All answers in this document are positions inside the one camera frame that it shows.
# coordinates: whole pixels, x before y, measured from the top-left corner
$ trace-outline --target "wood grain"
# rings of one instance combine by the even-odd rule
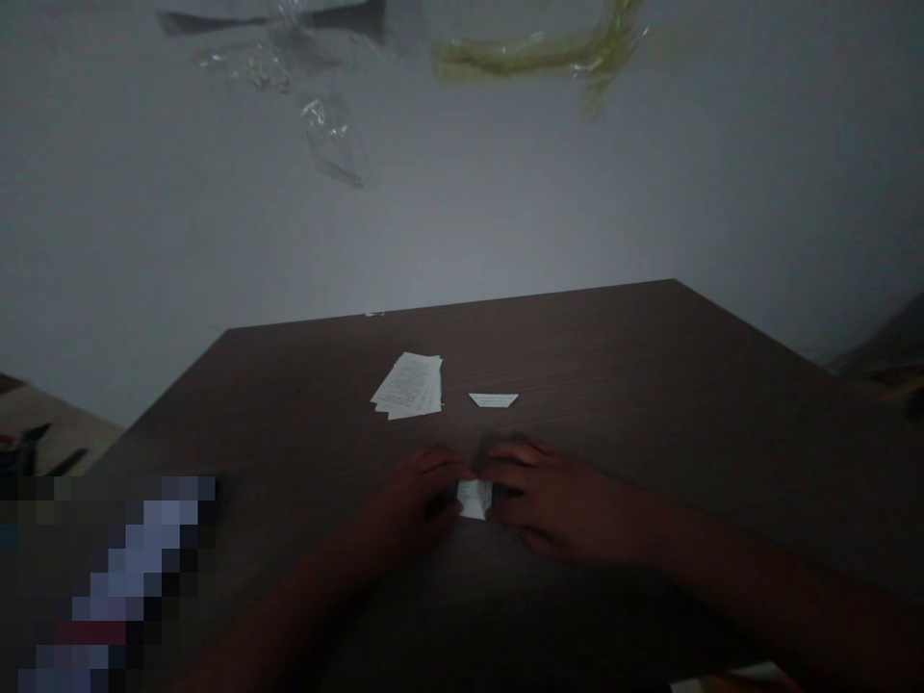
[[[442,414],[374,413],[404,351],[444,358]],[[469,392],[520,397],[479,409]],[[438,442],[479,464],[486,441],[516,432],[924,596],[924,448],[910,427],[676,281],[231,330],[93,472],[229,473],[205,631],[409,450]],[[464,690],[474,673],[587,690],[754,656],[656,576],[556,565],[460,521],[367,598],[322,687]]]

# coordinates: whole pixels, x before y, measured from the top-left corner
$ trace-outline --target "forearm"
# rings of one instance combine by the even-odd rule
[[[651,500],[652,564],[769,648],[831,682],[921,685],[920,614],[870,585],[671,501]]]
[[[310,642],[330,612],[362,587],[337,547],[325,544],[302,558],[234,623],[172,689],[246,693],[271,688],[295,651]]]

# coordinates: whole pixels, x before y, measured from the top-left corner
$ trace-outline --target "paper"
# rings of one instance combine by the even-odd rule
[[[474,399],[475,404],[480,407],[506,409],[513,404],[513,400],[519,397],[519,395],[474,395],[469,393],[469,397]]]
[[[456,497],[462,503],[462,517],[484,520],[484,513],[491,507],[494,484],[490,481],[459,481]]]
[[[372,396],[375,411],[388,420],[409,419],[443,410],[443,383],[439,356],[404,352]]]

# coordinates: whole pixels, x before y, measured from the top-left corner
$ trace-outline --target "hand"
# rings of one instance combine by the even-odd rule
[[[655,497],[539,441],[501,443],[489,454],[504,461],[479,477],[523,494],[495,501],[487,517],[528,547],[568,563],[647,561]]]
[[[392,477],[330,540],[343,578],[375,579],[436,543],[462,510],[458,500],[429,520],[431,501],[459,479],[475,474],[446,449],[420,449],[405,457]]]

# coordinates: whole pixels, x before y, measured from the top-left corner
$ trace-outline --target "yellow plastic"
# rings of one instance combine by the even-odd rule
[[[437,76],[444,82],[570,74],[587,79],[588,114],[603,105],[606,90],[629,60],[635,17],[642,0],[613,0],[612,11],[593,33],[570,38],[533,34],[491,41],[453,40],[434,46]]]

